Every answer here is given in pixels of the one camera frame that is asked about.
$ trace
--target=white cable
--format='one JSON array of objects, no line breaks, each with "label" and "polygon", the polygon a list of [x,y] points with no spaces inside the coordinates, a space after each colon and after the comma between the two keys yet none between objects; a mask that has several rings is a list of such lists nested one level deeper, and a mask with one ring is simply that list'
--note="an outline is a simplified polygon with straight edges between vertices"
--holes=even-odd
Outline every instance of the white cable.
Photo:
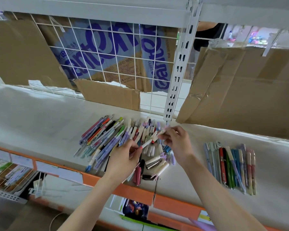
[{"label": "white cable", "polygon": [[49,231],[51,231],[52,222],[54,222],[55,218],[57,218],[57,217],[58,217],[59,215],[61,215],[61,214],[64,214],[64,213],[59,213],[58,215],[56,215],[56,216],[52,219],[52,221],[50,222],[50,225],[49,225]]}]

